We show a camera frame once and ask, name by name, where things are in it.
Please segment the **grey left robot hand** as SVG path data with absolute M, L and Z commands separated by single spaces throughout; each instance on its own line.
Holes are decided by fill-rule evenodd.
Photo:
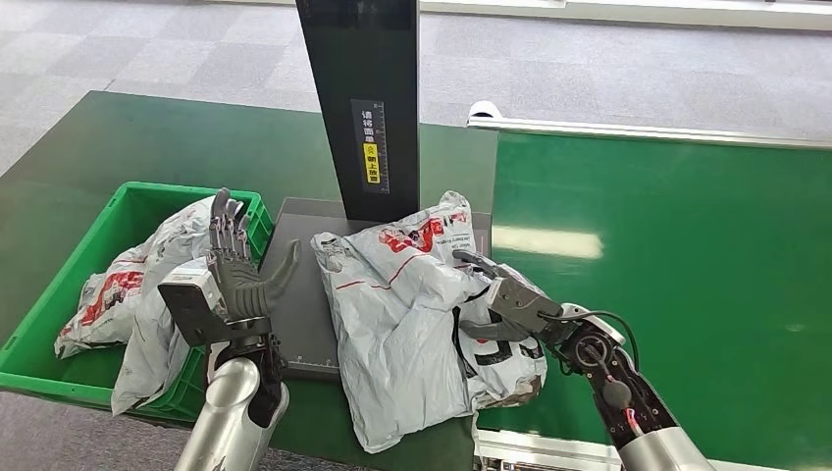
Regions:
M 241 207 L 242 203 L 232 199 L 230 191 L 222 187 L 213 199 L 209 218 L 207 266 L 222 294 L 230 322 L 274 313 L 300 258 L 300 243 L 292 239 L 277 269 L 267 275 L 258 272 L 247 239 L 249 217 L 237 215 Z

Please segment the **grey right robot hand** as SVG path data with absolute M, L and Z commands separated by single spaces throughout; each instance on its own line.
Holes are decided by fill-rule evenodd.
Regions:
M 497 276 L 497 264 L 482 254 L 469 249 L 454 249 L 452 255 L 462 262 L 473 264 L 482 269 L 490 278 Z M 488 324 L 462 320 L 460 328 L 469 337 L 483 340 L 522 341 L 531 335 L 526 328 L 513 321 L 504 320 L 501 316 L 498 317 L 497 321 L 491 321 Z

